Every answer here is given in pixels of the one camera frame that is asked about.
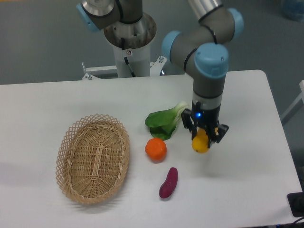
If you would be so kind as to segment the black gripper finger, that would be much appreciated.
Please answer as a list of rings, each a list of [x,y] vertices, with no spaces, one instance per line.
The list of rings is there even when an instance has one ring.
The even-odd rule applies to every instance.
[[[212,144],[219,143],[225,136],[229,126],[225,124],[209,124],[206,128],[206,134],[208,136],[208,148],[211,148]]]
[[[186,108],[181,113],[181,119],[185,129],[188,129],[191,133],[191,139],[193,140],[197,135],[197,126],[192,122],[191,110]]]

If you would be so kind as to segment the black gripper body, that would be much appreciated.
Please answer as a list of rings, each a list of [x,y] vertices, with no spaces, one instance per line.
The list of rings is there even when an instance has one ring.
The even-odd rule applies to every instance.
[[[198,131],[197,128],[202,128],[206,131],[207,135],[216,135],[221,105],[210,110],[201,109],[199,105],[200,102],[198,102],[198,104],[192,103],[191,117],[194,126],[191,128],[191,134],[196,135]]]

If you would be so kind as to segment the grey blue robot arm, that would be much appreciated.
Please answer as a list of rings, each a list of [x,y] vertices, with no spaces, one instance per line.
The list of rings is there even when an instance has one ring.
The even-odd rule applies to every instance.
[[[203,129],[212,145],[228,131],[218,118],[229,62],[224,45],[242,33],[244,21],[236,9],[226,9],[219,0],[191,0],[189,5],[200,27],[187,35],[168,33],[161,52],[193,78],[192,108],[181,114],[184,127],[193,137]],[[156,23],[143,11],[142,1],[84,0],[76,8],[90,31],[104,32],[120,78],[151,75],[150,44]]]

